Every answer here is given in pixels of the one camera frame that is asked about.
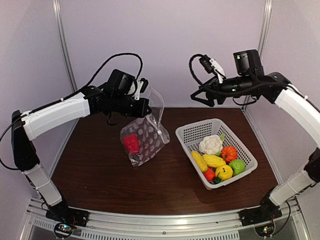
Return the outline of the yellow corn toy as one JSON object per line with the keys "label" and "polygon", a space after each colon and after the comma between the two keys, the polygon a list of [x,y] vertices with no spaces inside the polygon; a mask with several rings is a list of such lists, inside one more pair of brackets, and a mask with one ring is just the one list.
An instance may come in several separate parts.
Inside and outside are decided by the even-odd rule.
{"label": "yellow corn toy", "polygon": [[208,170],[208,165],[206,164],[203,156],[199,154],[197,151],[192,151],[190,154],[200,171],[202,173],[205,173]]}

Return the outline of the yellow wrinkled squash toy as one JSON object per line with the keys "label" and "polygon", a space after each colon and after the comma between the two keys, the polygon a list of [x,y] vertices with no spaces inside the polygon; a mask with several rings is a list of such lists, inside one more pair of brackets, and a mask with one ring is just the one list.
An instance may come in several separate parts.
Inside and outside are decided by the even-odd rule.
{"label": "yellow wrinkled squash toy", "polygon": [[204,162],[210,168],[216,169],[220,166],[226,165],[226,162],[224,161],[224,159],[217,155],[204,154],[202,157]]}

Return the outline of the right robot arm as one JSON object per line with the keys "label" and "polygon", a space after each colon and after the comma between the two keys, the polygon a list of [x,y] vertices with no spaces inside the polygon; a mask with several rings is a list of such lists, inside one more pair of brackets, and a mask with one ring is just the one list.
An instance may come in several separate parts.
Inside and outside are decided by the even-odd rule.
{"label": "right robot arm", "polygon": [[315,150],[305,165],[285,182],[272,188],[256,210],[259,220],[268,220],[276,208],[320,182],[320,110],[283,74],[265,73],[256,49],[233,53],[237,76],[226,77],[215,58],[204,53],[192,55],[188,68],[199,88],[191,99],[214,107],[227,98],[260,97],[285,112],[313,140]]}

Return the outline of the white plastic basket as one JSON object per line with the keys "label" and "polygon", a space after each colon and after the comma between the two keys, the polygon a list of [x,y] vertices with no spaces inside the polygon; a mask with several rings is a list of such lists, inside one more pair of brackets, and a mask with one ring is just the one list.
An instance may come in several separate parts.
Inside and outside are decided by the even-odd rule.
{"label": "white plastic basket", "polygon": [[231,184],[258,167],[248,148],[218,118],[178,127],[175,134],[207,190]]}

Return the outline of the clear dotted zip bag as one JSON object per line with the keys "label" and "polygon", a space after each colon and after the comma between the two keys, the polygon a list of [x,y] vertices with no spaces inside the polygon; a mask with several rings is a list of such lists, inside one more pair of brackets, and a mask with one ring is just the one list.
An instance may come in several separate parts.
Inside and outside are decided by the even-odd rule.
{"label": "clear dotted zip bag", "polygon": [[[151,160],[166,144],[170,142],[170,135],[163,127],[165,103],[155,89],[151,88],[147,95],[151,113],[143,118],[137,118],[123,127],[120,131],[120,140],[133,167],[139,167]],[[124,146],[124,138],[136,134],[139,143],[139,152],[129,153]]]}

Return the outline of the green pepper toy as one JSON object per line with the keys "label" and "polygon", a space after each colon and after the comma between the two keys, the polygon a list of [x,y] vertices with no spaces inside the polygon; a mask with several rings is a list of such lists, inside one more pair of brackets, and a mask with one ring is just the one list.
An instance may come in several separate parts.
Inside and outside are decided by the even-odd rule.
{"label": "green pepper toy", "polygon": [[246,170],[246,164],[241,159],[235,159],[229,163],[229,166],[233,170],[233,176],[237,176]]}

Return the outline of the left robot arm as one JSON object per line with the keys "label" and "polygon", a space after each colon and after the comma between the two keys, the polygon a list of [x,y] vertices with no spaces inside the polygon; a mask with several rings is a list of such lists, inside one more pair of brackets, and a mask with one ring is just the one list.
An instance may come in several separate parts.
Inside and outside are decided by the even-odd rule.
{"label": "left robot arm", "polygon": [[65,123],[98,113],[143,118],[151,113],[149,100],[140,96],[148,85],[145,78],[137,80],[115,69],[108,81],[100,86],[86,86],[74,96],[39,110],[24,113],[17,110],[12,114],[11,146],[15,166],[35,186],[61,222],[69,221],[72,211],[41,166],[32,141]]}

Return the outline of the red pepper toy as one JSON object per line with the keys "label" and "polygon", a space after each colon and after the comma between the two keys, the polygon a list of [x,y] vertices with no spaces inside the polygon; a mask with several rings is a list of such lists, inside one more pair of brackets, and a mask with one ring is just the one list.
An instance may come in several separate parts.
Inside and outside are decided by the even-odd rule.
{"label": "red pepper toy", "polygon": [[139,140],[136,134],[127,135],[123,139],[123,144],[127,151],[131,154],[137,154],[140,150],[139,148]]}

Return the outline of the yellow apple toy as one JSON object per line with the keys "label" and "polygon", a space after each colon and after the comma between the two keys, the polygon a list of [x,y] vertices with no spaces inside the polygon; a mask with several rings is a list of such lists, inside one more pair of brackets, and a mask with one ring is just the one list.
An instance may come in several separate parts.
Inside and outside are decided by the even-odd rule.
{"label": "yellow apple toy", "polygon": [[226,181],[233,177],[233,169],[225,164],[216,168],[215,176],[220,178],[222,181]]}

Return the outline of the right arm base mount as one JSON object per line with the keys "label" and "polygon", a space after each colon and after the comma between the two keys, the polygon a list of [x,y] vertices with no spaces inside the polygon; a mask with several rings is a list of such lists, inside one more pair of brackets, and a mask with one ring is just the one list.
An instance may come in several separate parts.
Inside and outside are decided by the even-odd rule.
{"label": "right arm base mount", "polygon": [[280,218],[282,216],[280,207],[274,205],[269,198],[264,198],[260,202],[260,206],[254,208],[245,208],[238,214],[242,226],[270,222],[273,219]]}

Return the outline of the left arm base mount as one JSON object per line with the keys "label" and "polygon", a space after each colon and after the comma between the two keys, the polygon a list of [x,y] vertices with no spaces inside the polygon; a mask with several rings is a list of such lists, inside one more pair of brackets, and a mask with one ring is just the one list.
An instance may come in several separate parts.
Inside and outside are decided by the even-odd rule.
{"label": "left arm base mount", "polygon": [[89,212],[70,208],[68,206],[49,206],[45,217],[57,222],[62,222],[72,226],[86,227],[89,218]]}

